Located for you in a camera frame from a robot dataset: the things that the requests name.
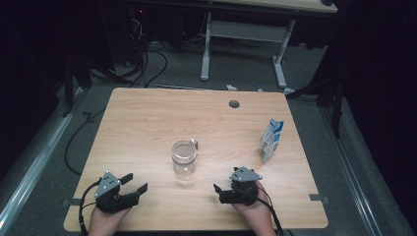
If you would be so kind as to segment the person's right hand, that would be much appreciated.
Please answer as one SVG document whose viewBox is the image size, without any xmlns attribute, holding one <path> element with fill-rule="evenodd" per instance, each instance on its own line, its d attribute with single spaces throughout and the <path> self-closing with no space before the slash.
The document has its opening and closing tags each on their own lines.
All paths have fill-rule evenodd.
<svg viewBox="0 0 417 236">
<path fill-rule="evenodd" d="M 273 229 L 271 213 L 268 208 L 269 200 L 264 186 L 257 181 L 258 199 L 251 205 L 233 204 L 232 206 L 240 212 L 248 225 L 253 230 Z"/>
</svg>

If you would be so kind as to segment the black computer tower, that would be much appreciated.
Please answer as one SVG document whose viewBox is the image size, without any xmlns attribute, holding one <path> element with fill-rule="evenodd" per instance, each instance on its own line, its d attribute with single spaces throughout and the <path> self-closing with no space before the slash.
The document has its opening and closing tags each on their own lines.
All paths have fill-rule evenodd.
<svg viewBox="0 0 417 236">
<path fill-rule="evenodd" d="M 134 60 L 139 63 L 147 45 L 146 14 L 140 7 L 128 7 L 128 34 L 132 39 Z"/>
</svg>

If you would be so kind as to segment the white-framed desk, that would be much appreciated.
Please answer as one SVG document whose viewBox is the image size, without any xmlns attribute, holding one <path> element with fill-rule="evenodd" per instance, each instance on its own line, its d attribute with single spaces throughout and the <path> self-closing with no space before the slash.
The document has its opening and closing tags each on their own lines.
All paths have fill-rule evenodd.
<svg viewBox="0 0 417 236">
<path fill-rule="evenodd" d="M 260 7 L 262 10 L 282 10 L 289 14 L 336 14 L 338 9 L 332 0 L 207 0 L 213 7 L 217 3 L 232 4 L 237 7 Z M 201 80 L 209 79 L 210 42 L 213 37 L 247 39 L 262 42 L 279 43 L 280 47 L 272 56 L 278 86 L 283 90 L 290 90 L 282 71 L 281 61 L 296 20 L 291 17 L 283 26 L 267 26 L 257 23 L 238 23 L 236 21 L 213 20 L 211 12 L 206 13 L 205 51 L 203 54 Z"/>
</svg>

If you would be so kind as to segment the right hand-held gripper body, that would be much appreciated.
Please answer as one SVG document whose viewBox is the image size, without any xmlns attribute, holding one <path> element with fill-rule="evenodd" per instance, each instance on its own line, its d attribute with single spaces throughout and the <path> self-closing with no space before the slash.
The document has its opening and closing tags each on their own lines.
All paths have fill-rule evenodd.
<svg viewBox="0 0 417 236">
<path fill-rule="evenodd" d="M 256 182 L 263 177 L 253 169 L 245 166 L 235 167 L 234 172 L 229 176 L 232 181 L 230 190 L 223 190 L 225 194 L 218 196 L 222 204 L 253 204 L 258 197 Z"/>
</svg>

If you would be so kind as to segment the blue white milk carton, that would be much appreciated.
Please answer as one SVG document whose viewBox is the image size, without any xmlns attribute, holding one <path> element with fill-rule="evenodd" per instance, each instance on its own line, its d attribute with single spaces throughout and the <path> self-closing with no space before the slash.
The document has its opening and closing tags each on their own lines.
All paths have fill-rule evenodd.
<svg viewBox="0 0 417 236">
<path fill-rule="evenodd" d="M 284 122 L 271 119 L 260 140 L 260 155 L 262 163 L 267 163 L 273 156 L 280 139 Z"/>
</svg>

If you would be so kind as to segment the person's left hand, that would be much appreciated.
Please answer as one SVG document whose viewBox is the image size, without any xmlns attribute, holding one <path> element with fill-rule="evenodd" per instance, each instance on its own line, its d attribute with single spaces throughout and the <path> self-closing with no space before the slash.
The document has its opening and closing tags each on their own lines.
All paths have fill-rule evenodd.
<svg viewBox="0 0 417 236">
<path fill-rule="evenodd" d="M 126 208 L 116 213 L 106 213 L 95 207 L 90 215 L 89 232 L 112 231 L 115 234 L 119 224 L 129 212 L 130 209 Z"/>
</svg>

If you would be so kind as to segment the aluminium floor rail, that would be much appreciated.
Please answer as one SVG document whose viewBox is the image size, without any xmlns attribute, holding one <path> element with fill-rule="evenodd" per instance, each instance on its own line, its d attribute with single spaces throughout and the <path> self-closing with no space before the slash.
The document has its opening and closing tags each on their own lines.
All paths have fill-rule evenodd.
<svg viewBox="0 0 417 236">
<path fill-rule="evenodd" d="M 59 102 L 24 152 L 0 181 L 0 236 L 44 236 L 65 232 L 72 175 L 61 160 L 63 141 L 75 115 Z"/>
<path fill-rule="evenodd" d="M 342 141 L 336 136 L 331 124 L 331 117 L 329 111 L 326 108 L 319 109 L 324 123 L 327 127 L 332 142 L 336 148 L 337 157 L 341 165 L 345 182 L 349 188 L 352 199 L 356 205 L 356 208 L 362 218 L 364 226 L 369 236 L 383 236 L 381 228 L 375 219 L 374 213 L 370 206 L 367 196 L 365 195 L 362 186 L 356 176 L 356 173 L 350 163 L 348 155 L 344 149 Z"/>
</svg>

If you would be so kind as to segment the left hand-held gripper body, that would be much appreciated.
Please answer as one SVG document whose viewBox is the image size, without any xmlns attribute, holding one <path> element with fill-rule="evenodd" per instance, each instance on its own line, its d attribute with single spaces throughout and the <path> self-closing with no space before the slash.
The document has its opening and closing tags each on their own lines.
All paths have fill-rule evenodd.
<svg viewBox="0 0 417 236">
<path fill-rule="evenodd" d="M 122 186 L 119 179 L 109 171 L 106 171 L 101 178 L 94 194 L 96 206 L 101 211 L 116 213 L 130 207 L 129 200 L 119 194 Z"/>
</svg>

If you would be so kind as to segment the clear glass jar with lid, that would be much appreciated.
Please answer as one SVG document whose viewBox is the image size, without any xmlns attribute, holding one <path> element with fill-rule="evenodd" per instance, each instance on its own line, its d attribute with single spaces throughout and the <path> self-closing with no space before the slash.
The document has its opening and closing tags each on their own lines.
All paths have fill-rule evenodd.
<svg viewBox="0 0 417 236">
<path fill-rule="evenodd" d="M 182 175 L 192 174 L 196 169 L 197 154 L 198 141 L 196 139 L 176 142 L 171 149 L 174 171 Z"/>
</svg>

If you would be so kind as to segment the black metal stand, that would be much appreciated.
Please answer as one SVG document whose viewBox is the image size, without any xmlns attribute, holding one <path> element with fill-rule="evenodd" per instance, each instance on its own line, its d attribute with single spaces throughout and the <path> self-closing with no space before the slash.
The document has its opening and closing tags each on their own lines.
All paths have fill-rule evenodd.
<svg viewBox="0 0 417 236">
<path fill-rule="evenodd" d="M 89 64 L 83 57 L 70 57 L 65 64 L 64 117 L 67 117 L 75 106 L 74 81 L 77 81 L 82 89 L 89 89 L 92 85 Z"/>
<path fill-rule="evenodd" d="M 298 97 L 302 94 L 317 92 L 316 104 L 318 106 L 332 105 L 332 115 L 330 118 L 330 126 L 334 135 L 340 138 L 340 118 L 342 115 L 342 100 L 345 80 L 341 77 L 327 78 L 318 82 L 312 82 L 308 86 L 296 89 L 286 95 L 287 99 Z"/>
</svg>

